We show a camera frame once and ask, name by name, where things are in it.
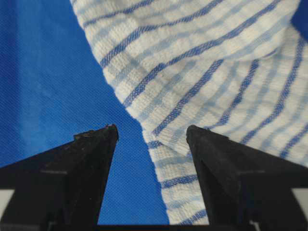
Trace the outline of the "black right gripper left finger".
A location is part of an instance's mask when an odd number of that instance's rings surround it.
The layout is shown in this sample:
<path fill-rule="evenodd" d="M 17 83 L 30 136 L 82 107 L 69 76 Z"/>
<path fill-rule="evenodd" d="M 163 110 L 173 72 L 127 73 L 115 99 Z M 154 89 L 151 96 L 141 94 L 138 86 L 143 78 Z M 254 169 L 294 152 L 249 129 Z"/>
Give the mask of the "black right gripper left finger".
<path fill-rule="evenodd" d="M 115 125 L 0 169 L 3 231 L 96 231 L 119 134 Z"/>

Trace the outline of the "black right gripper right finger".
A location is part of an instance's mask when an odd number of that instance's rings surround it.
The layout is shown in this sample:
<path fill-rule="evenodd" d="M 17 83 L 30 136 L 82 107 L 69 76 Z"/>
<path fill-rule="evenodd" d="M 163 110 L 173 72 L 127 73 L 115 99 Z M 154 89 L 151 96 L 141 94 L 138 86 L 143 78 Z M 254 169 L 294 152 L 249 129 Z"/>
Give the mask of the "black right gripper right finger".
<path fill-rule="evenodd" d="M 305 231 L 308 169 L 191 125 L 207 231 Z"/>

